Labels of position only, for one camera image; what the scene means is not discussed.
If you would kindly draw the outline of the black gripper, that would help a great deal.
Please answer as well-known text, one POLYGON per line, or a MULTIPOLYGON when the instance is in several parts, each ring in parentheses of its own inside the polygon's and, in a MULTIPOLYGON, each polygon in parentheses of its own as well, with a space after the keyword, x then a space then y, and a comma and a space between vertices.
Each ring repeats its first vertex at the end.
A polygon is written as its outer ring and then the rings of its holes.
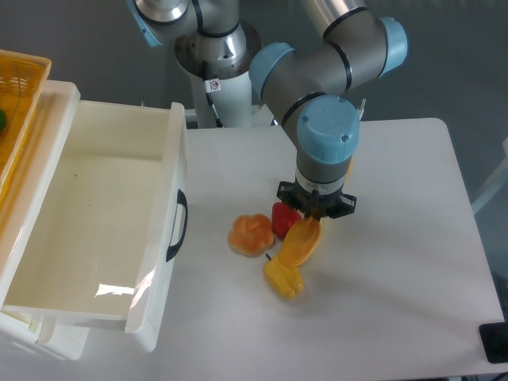
POLYGON ((307 191, 297 181, 280 182, 276 197, 291 209, 316 220, 345 217, 356 209, 356 196, 345 194, 342 188, 323 194, 319 190, 307 191))

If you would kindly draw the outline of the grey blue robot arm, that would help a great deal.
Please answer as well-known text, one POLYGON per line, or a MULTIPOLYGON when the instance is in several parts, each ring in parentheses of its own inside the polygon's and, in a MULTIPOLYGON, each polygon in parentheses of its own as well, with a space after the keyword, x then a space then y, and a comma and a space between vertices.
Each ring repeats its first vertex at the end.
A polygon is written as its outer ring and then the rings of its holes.
POLYGON ((362 1, 306 1, 322 43, 301 55, 289 44, 262 45, 237 1, 130 1, 150 47, 170 43, 190 78, 197 126, 250 127, 257 95, 296 148, 294 180, 280 201, 321 219, 352 214, 343 190, 359 140, 361 112, 343 93, 385 75, 406 58, 403 27, 373 17, 362 1))

